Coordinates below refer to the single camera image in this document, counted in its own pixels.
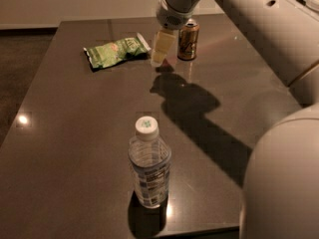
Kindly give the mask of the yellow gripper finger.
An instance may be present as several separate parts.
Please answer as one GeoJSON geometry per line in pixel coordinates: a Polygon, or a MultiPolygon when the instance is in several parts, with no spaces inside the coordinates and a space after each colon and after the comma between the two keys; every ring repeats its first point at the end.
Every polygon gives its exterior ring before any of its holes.
{"type": "Polygon", "coordinates": [[[173,30],[162,28],[157,32],[151,55],[151,65],[153,67],[161,66],[174,40],[173,30]]]}

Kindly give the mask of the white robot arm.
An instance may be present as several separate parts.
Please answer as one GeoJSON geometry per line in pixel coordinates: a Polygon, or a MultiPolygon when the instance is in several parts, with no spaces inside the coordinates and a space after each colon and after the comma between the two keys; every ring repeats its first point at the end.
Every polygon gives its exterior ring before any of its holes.
{"type": "MultiPolygon", "coordinates": [[[[159,0],[166,31],[199,0],[159,0]]],[[[162,69],[152,91],[164,113],[242,189],[239,224],[214,221],[215,192],[190,207],[168,237],[319,239],[318,18],[292,0],[215,0],[260,54],[214,52],[202,86],[162,69]]]]}

